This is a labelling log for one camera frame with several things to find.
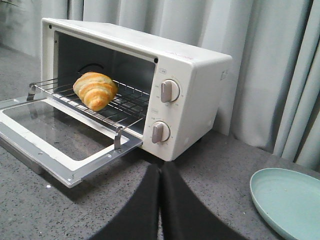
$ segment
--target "white toaster oven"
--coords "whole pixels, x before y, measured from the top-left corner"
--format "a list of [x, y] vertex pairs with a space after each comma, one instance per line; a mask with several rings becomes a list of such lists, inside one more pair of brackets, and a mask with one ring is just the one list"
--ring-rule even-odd
[[[0, 103], [1, 144], [67, 187], [140, 147], [172, 161], [212, 129], [229, 55], [97, 22], [42, 19], [41, 80]], [[118, 85], [94, 112], [73, 83], [99, 72]]]

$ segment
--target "plate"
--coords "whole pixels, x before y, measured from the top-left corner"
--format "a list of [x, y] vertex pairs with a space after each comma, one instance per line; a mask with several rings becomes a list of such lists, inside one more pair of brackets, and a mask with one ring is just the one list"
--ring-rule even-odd
[[251, 197], [264, 220], [286, 240], [320, 240], [320, 180], [265, 168], [250, 179]]

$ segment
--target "countertop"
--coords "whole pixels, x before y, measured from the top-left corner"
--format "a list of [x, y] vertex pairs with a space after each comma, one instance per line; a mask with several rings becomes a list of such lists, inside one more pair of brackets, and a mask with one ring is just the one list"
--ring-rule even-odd
[[[0, 47], [0, 101], [27, 95], [28, 84], [39, 79], [39, 61]], [[48, 173], [34, 173], [0, 147], [0, 239], [87, 239], [126, 204], [148, 165], [160, 162], [137, 148], [69, 189]], [[285, 168], [320, 179], [317, 172], [213, 130], [175, 163], [203, 204], [248, 240], [282, 239], [253, 205], [253, 173]], [[161, 228], [158, 238], [163, 238]]]

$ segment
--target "oven rack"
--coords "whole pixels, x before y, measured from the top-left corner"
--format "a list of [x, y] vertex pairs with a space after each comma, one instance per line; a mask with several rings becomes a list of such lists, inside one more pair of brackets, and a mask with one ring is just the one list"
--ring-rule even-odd
[[146, 119], [150, 98], [150, 94], [146, 92], [113, 80], [118, 86], [118, 93], [105, 108], [95, 112], [86, 107], [74, 93], [73, 83], [61, 85], [59, 79], [61, 78], [57, 77], [31, 83], [29, 85], [27, 101], [33, 100], [36, 89], [39, 89], [116, 129], [121, 127], [125, 130]]

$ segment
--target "timer knob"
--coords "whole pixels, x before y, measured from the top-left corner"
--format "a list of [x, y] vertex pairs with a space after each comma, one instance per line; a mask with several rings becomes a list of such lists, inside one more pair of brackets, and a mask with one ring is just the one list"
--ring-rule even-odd
[[170, 103], [179, 97], [180, 89], [172, 79], [166, 79], [161, 83], [161, 102]]
[[163, 121], [156, 121], [152, 125], [152, 137], [151, 141], [156, 144], [164, 142], [170, 137], [170, 129], [168, 125]]

